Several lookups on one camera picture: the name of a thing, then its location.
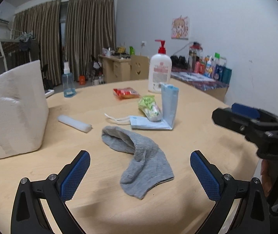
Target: mask ear loop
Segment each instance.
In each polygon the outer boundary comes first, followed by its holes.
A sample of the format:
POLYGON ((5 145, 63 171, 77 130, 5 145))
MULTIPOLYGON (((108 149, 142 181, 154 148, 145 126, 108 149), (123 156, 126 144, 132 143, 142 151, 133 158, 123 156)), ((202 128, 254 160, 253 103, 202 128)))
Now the mask ear loop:
POLYGON ((109 118, 110 120, 114 120, 117 124, 124 124, 124 125, 128 125, 130 124, 130 116, 125 117, 125 118, 120 118, 120 119, 115 119, 109 115, 107 115, 106 113, 104 114, 107 118, 109 118))

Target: brown curtain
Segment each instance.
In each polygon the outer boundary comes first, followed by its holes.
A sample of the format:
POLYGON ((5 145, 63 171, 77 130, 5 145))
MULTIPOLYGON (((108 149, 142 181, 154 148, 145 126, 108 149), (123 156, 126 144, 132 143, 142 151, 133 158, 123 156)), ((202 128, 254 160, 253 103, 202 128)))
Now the brown curtain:
POLYGON ((40 44, 41 65, 48 64, 48 79, 61 84, 59 12, 60 0, 43 3, 15 15, 13 29, 31 32, 40 44))
POLYGON ((65 23, 65 58, 74 79, 85 75, 91 55, 115 48, 114 0, 69 0, 65 23))

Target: white plastic tube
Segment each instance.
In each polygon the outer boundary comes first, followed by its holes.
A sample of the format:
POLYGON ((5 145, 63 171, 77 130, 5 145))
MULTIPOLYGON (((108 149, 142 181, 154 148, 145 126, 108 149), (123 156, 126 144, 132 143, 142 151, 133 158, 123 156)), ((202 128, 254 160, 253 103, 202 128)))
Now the white plastic tube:
POLYGON ((73 127, 79 131, 88 133, 93 127, 89 124, 83 123, 81 121, 75 120, 70 118, 69 116, 66 115, 60 115, 58 117, 58 121, 60 121, 63 124, 66 124, 70 127, 73 127))

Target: finger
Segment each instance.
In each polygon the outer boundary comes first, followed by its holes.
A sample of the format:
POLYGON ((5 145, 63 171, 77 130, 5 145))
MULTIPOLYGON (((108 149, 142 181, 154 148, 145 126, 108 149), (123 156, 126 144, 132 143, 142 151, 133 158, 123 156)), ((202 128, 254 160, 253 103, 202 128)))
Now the finger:
POLYGON ((268 160, 263 159, 261 161, 261 172, 260 175, 268 174, 269 173, 269 162, 268 160))
POLYGON ((262 179, 262 188, 263 188, 263 191, 265 192, 265 196, 268 197, 271 189, 272 189, 272 181, 271 181, 271 178, 269 177, 269 175, 262 175, 261 176, 261 179, 262 179))

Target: face mask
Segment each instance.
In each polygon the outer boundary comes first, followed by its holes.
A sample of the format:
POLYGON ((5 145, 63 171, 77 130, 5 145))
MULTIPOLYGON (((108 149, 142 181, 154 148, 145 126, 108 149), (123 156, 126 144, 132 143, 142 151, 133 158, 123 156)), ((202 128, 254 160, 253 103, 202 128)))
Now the face mask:
POLYGON ((171 84, 162 84, 163 118, 159 122, 152 122, 141 116, 128 116, 121 119, 115 119, 107 114, 105 116, 117 124, 131 124, 132 129, 172 130, 177 113, 178 93, 179 88, 171 84))

